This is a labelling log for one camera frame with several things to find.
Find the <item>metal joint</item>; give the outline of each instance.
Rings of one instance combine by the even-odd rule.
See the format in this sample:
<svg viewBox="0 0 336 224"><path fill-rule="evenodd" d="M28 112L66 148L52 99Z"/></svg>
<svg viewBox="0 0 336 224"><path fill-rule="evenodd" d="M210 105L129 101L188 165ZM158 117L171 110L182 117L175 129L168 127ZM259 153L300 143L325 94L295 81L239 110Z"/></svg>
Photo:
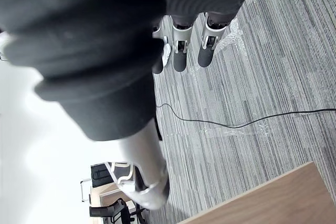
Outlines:
<svg viewBox="0 0 336 224"><path fill-rule="evenodd" d="M205 21L205 24L203 26L203 32L202 32L202 48L206 49L206 47L208 46L209 38L210 37L215 37L215 41L214 41L213 45L210 45L210 46L212 46L211 49L215 50L219 40L222 38L222 36L224 34L224 30L227 26L225 26L221 29L212 29L212 28L209 27L209 24L208 24L208 19L209 19L208 13L205 15L205 18L206 18L206 21Z"/></svg>
<svg viewBox="0 0 336 224"><path fill-rule="evenodd" d="M178 29L173 25L174 52L176 54L178 53L179 41L184 41L183 53L184 54L187 53L192 31L193 31L193 26L187 29Z"/></svg>

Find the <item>floor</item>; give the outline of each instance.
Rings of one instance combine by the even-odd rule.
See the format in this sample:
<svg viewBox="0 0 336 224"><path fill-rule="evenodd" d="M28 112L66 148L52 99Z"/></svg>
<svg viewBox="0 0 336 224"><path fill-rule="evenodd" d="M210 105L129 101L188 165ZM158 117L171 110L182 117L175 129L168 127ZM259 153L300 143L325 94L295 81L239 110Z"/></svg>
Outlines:
<svg viewBox="0 0 336 224"><path fill-rule="evenodd" d="M230 125L336 108L336 0L246 0L205 69L197 64L203 23L196 21L187 69L175 72L170 60L155 76L158 105ZM167 34L170 25L165 18ZM171 194L164 209L149 213L152 224L182 221L307 161L316 163L336 202L334 112L238 130L180 121L167 106L158 119Z"/></svg>

